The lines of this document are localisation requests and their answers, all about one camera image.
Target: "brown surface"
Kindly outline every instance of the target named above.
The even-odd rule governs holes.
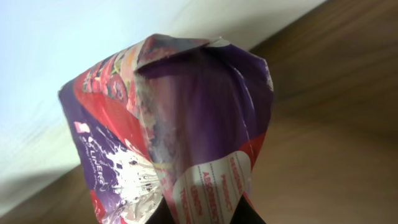
[[[256,50],[278,102],[253,173],[268,223],[398,222],[398,1],[328,2]],[[80,168],[0,223],[96,223]]]

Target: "white background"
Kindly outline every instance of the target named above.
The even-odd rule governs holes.
[[[249,49],[323,0],[0,2],[0,216],[79,164],[60,87],[153,33]]]

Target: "plastic package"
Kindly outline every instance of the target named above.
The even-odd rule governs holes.
[[[60,90],[100,223],[229,223],[271,116],[264,59],[223,39],[152,35]]]

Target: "wooden surface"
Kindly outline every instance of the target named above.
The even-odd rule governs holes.
[[[252,178],[267,223],[398,222],[398,1],[334,0],[261,44],[277,103]],[[0,219],[96,223],[81,169]]]

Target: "bag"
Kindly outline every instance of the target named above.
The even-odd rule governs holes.
[[[59,92],[100,223],[229,223],[271,116],[264,59],[223,39],[152,35]]]

